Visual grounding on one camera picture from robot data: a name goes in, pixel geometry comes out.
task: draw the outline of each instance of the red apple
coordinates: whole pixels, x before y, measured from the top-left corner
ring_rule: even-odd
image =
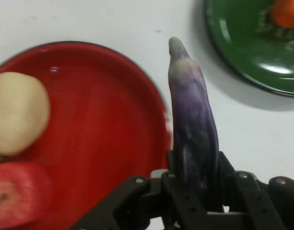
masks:
[[[52,201],[52,181],[45,169],[33,162],[0,164],[0,229],[40,218]]]

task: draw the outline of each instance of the orange food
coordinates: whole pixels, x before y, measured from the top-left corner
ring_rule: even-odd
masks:
[[[294,28],[294,0],[277,0],[271,11],[271,20],[278,26]]]

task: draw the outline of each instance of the white surface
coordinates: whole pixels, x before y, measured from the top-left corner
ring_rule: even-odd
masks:
[[[178,36],[202,66],[220,149],[235,169],[253,172],[263,182],[277,175],[294,179],[294,99],[257,89],[227,69],[205,34],[201,3],[0,0],[0,63],[42,43],[101,44],[139,64],[170,110],[168,39]]]

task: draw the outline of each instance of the purple eggplant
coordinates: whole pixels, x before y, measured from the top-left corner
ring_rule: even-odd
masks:
[[[169,49],[176,172],[207,211],[221,211],[218,136],[203,73],[178,38]]]

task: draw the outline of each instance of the plate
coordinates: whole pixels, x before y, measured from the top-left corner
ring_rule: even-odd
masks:
[[[274,25],[273,0],[206,0],[210,37],[239,74],[268,91],[294,96],[294,29]]]
[[[170,135],[154,84],[132,61],[81,42],[34,47],[0,66],[37,77],[51,102],[47,130],[20,160],[43,164],[54,204],[16,230],[67,229],[129,176],[167,168]]]

